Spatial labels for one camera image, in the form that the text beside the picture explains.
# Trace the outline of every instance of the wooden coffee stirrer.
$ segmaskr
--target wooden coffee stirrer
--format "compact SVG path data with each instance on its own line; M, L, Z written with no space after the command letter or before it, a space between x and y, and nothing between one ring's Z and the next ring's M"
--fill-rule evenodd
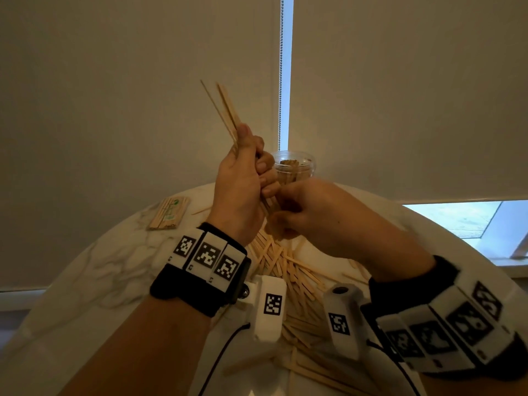
M233 140L233 146L236 152L238 152L238 143L237 143L237 127L241 124L241 120L237 114L237 112L234 109L233 102L229 98L228 91L225 86L217 83L216 87L218 88L218 92L220 93L220 98L222 99L222 103L224 104L225 110L220 110L218 106L216 105L213 97L211 96L211 93L209 93L205 83L203 81L200 81L202 83L203 88L205 89L205 92L207 93L209 99L213 103L216 112L222 119L222 122L224 123L225 127L227 128L229 135L231 136L231 139ZM279 211L281 207L279 206L279 203L277 202L277 199L275 197L270 197L269 199L265 198L260 194L260 205L262 207L262 210L264 211L264 214L266 218L269 216L269 214Z

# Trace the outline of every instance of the hand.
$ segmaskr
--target hand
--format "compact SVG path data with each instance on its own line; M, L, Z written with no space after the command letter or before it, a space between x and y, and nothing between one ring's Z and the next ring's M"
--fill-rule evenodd
M264 141L243 123L237 130L238 155L234 147L220 163L214 200L207 222L242 246L257 235L264 221L260 194L272 197L280 189L274 158L264 152Z
M320 251L364 264L374 279L412 278L435 262L414 239L333 183L311 178L282 186L283 211L268 218L278 239L300 234Z

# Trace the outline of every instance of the left hand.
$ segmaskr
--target left hand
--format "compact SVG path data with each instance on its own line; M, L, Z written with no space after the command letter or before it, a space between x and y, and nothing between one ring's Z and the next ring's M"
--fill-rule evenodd
M260 193L266 198L281 188L274 170L274 158L264 152L264 141L242 123L236 130L238 155L234 147L220 163L214 200L207 222L228 234L242 246L257 235L264 221Z

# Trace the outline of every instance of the marble surface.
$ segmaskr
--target marble surface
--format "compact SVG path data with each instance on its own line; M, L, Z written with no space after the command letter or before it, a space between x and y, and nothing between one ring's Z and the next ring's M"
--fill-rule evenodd
M491 290L506 300L519 332L528 339L528 317L523 314L528 296L505 273L423 216L368 192L341 187L396 226L413 233L432 253L478 271L492 284ZM153 205L119 223L73 260L5 347L0 362L0 394L58 393L148 293L151 282L175 247L178 235L207 217L208 212L191 213L212 204L213 190L214 184L208 184L179 193L192 201L177 230L145 230L157 209ZM329 273L353 270L346 260L331 258L308 247L302 249L300 258L313 266L324 267ZM368 296L366 287L362 290ZM197 393L223 344L244 323L245 315L237 308L230 309L210 333L189 394ZM241 333L224 355L206 394L285 394L287 373L270 364L233 377L221 376L222 365L267 347L252 343L247 334ZM303 388L312 395L337 394L308 380L299 382L299 391Z

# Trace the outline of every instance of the clear plastic cup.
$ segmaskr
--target clear plastic cup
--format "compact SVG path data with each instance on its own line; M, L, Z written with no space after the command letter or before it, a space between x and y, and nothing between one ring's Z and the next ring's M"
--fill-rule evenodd
M273 157L281 185L308 179L315 172L315 158L307 152L285 150L274 152Z

